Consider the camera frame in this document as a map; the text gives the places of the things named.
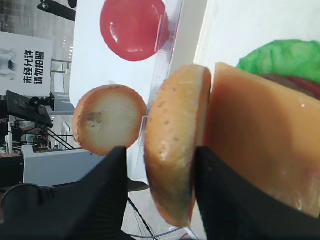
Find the floor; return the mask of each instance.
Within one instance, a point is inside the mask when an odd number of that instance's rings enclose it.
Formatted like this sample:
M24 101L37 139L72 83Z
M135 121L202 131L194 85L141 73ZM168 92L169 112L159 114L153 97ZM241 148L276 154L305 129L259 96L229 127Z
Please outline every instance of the floor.
M65 6L68 5L67 0L55 1ZM5 32L53 40L53 58L72 61L75 23L38 10L38 4L40 4L40 0L0 0L0 22L2 18L6 18L6 25L4 26ZM61 65L54 65L53 68L58 70L61 68ZM59 89L59 86L55 86L54 79L55 75L53 74L51 83L52 92L54 92L55 89ZM64 74L63 79L64 92L68 93L70 74ZM52 120L54 124L53 131L56 134L72 134L72 116L55 116ZM73 137L68 137L67 141L73 147L78 147ZM129 197L155 234L163 234L174 229L159 215L150 190L131 192L129 193ZM127 205L123 219L122 230L132 235L150 236L146 227L142 224L142 221L129 204ZM185 234L185 230L181 229L158 239L179 240Z

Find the cheese slice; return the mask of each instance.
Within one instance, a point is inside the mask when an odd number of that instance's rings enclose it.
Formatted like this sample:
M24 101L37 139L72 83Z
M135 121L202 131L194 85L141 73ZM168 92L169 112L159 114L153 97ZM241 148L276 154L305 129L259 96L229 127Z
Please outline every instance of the cheese slice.
M320 101L218 63L205 145L277 200L320 214Z

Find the burger patty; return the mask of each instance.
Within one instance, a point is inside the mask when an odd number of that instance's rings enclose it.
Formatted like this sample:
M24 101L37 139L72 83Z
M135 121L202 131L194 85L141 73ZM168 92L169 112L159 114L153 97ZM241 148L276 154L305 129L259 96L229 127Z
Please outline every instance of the burger patty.
M277 73L260 75L264 79L280 84L292 90L299 91L317 100L320 100L320 84L297 76L282 76Z

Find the white sign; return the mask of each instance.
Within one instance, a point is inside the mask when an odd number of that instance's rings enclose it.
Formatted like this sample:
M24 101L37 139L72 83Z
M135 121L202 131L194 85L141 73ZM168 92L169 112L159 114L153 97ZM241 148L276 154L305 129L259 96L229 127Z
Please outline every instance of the white sign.
M0 95L48 97L53 49L51 40L0 32Z

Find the transparent acrylic holder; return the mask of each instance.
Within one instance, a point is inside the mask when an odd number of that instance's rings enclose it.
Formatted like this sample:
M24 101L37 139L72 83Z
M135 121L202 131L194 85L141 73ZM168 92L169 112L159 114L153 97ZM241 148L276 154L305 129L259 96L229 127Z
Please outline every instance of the transparent acrylic holder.
M164 0L165 4L165 14L161 16L161 20L158 27L157 41L155 44L154 51L157 53L156 61L154 66L154 73L151 83L151 89L149 94L149 100L147 104L147 113L143 117L141 128L140 128L140 137L138 139L139 153L138 160L135 166L135 177L137 179L146 179L145 171L145 130L148 120L148 114L151 109L152 103L154 102L158 90L164 81L169 77L170 67L172 62L172 56L176 44L176 36L178 32L178 26L180 21L180 16L182 12L184 0Z

